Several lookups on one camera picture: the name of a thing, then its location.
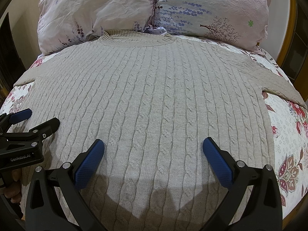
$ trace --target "floral pillowcase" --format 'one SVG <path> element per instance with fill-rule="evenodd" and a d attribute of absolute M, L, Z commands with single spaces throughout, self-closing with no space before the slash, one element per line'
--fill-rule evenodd
<path fill-rule="evenodd" d="M 259 53 L 270 0 L 156 0 L 154 26 L 170 34 L 223 41 Z"/>
<path fill-rule="evenodd" d="M 104 30 L 143 31 L 153 8 L 154 0 L 40 0 L 40 50 L 49 55 L 91 35 L 100 37 Z"/>

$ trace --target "sweater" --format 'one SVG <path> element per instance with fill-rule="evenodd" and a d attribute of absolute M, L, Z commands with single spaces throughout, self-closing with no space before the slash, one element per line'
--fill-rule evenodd
<path fill-rule="evenodd" d="M 169 34 L 104 32 L 27 70 L 15 85 L 33 81 L 22 106 L 33 114 L 15 130 L 60 120 L 44 141 L 45 169 L 103 140 L 104 157 L 81 194 L 110 231 L 199 230 L 227 192 L 202 152 L 203 140 L 211 136 L 248 166 L 274 166 L 262 91 L 306 108 L 284 78 L 248 56 Z M 36 166 L 23 169 L 23 211 Z"/>

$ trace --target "wall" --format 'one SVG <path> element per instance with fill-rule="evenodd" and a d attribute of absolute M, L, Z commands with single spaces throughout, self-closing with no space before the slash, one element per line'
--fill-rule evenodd
<path fill-rule="evenodd" d="M 260 43 L 275 60 L 278 57 L 288 27 L 290 0 L 272 0 L 269 6 L 268 37 Z"/>
<path fill-rule="evenodd" d="M 1 24 L 6 13 L 9 13 L 13 40 L 26 68 L 29 68 L 41 53 L 36 32 L 39 20 L 39 1 L 12 0 L 0 19 Z"/>

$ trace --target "blue gripper pad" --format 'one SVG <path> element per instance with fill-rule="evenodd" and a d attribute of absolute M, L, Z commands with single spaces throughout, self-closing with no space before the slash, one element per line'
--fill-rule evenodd
<path fill-rule="evenodd" d="M 12 114 L 11 117 L 10 117 L 10 120 L 9 122 L 13 125 L 19 123 L 19 122 L 22 122 L 24 120 L 27 120 L 31 117 L 32 115 L 32 110 L 31 109 L 25 109 L 25 110 L 22 110 L 22 111 L 19 111 L 15 114 Z"/>
<path fill-rule="evenodd" d="M 228 189 L 233 185 L 233 173 L 209 138 L 203 141 L 203 152 L 220 184 Z"/>
<path fill-rule="evenodd" d="M 97 167 L 101 162 L 105 151 L 103 141 L 96 139 L 88 151 L 89 153 L 84 158 L 74 174 L 74 185 L 78 191 L 87 187 L 90 178 L 97 170 Z"/>

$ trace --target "black clamp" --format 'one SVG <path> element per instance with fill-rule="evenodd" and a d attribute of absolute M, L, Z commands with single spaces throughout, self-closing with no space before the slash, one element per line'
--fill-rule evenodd
<path fill-rule="evenodd" d="M 36 167 L 30 183 L 26 205 L 26 230 L 31 231 L 107 231 L 84 202 L 79 190 L 85 188 L 103 155 L 104 143 L 96 139 L 91 147 L 60 168 Z M 54 187 L 63 196 L 79 226 L 69 222 Z"/>
<path fill-rule="evenodd" d="M 236 162 L 211 137 L 204 140 L 203 152 L 220 184 L 229 191 L 200 231 L 281 231 L 282 206 L 272 166 L 255 168 Z M 229 225 L 249 185 L 253 189 L 244 213 Z"/>
<path fill-rule="evenodd" d="M 60 121 L 57 118 L 50 119 L 28 132 L 7 133 L 12 125 L 29 119 L 31 115 L 30 109 L 0 115 L 0 173 L 44 160 L 42 141 L 58 130 Z"/>
<path fill-rule="evenodd" d="M 248 167 L 220 150 L 212 138 L 203 142 L 203 152 L 222 186 L 229 192 L 200 231 L 281 231 L 280 192 L 272 166 Z M 87 186 L 104 155 L 104 143 L 97 139 L 87 152 L 58 169 L 36 167 L 28 198 L 26 229 L 31 231 L 107 231 L 79 194 Z M 231 225 L 247 186 L 254 185 L 241 219 Z M 60 187 L 79 226 L 64 215 L 54 187 Z"/>

